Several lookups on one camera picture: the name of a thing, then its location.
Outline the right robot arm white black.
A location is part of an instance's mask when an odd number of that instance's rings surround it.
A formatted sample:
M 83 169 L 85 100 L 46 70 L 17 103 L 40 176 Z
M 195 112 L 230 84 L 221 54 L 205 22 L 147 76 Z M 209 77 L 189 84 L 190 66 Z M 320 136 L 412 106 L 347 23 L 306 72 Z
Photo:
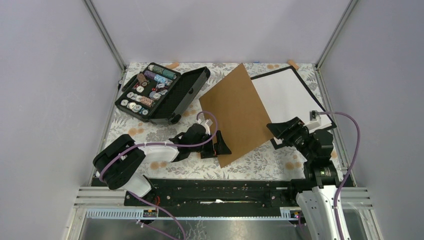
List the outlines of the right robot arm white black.
M 299 117 L 267 128 L 282 147 L 295 148 L 305 159 L 304 178 L 292 179 L 287 188 L 287 201 L 299 206 L 313 240 L 349 240 L 351 238 L 341 204 L 338 172 L 331 160 L 333 135 L 315 126 L 321 122 L 320 113 L 310 112 L 310 121 Z

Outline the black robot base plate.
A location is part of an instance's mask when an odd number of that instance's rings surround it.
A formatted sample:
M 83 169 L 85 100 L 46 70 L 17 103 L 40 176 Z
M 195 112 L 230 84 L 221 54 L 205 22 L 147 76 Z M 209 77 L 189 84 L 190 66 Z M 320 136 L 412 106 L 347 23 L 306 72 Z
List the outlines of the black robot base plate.
M 290 181 L 193 180 L 152 178 L 153 190 L 143 197 L 172 214 L 188 208 L 259 209 L 297 207 L 288 199 Z

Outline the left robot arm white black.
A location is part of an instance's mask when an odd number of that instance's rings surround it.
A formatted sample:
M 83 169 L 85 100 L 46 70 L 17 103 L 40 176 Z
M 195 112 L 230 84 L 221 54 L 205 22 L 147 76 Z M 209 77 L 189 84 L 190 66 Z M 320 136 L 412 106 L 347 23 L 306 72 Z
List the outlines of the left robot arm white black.
M 153 185 L 137 170 L 143 163 L 172 163 L 200 153 L 202 159 L 230 155 L 220 130 L 211 132 L 212 122 L 198 120 L 185 132 L 162 142 L 137 142 L 123 134 L 97 154 L 92 163 L 98 178 L 110 190 L 124 189 L 135 194 L 144 206 L 155 200 Z

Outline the brown cardboard backing board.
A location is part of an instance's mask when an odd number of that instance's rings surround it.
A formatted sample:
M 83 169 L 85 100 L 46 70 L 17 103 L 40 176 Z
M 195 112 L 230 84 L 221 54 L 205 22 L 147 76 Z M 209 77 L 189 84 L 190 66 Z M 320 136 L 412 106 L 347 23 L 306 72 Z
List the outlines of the brown cardboard backing board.
M 216 117 L 231 154 L 217 157 L 221 168 L 243 157 L 273 136 L 271 122 L 253 82 L 241 63 L 199 99 L 202 110 Z

